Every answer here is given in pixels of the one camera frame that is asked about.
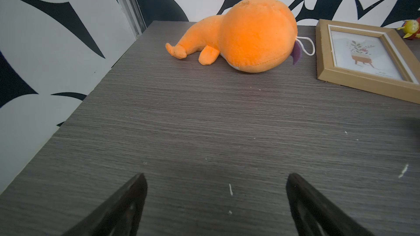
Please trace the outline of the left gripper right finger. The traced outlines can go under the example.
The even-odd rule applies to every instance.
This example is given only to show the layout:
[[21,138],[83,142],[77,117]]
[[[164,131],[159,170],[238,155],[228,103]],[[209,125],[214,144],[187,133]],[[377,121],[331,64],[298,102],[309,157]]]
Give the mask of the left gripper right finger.
[[286,192],[299,236],[372,236],[297,173],[288,176]]

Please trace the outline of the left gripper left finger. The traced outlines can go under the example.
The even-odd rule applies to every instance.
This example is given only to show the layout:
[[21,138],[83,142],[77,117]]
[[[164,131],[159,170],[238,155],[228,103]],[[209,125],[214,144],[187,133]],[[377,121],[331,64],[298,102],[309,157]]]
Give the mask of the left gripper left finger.
[[135,236],[140,225],[148,184],[138,173],[64,236]]

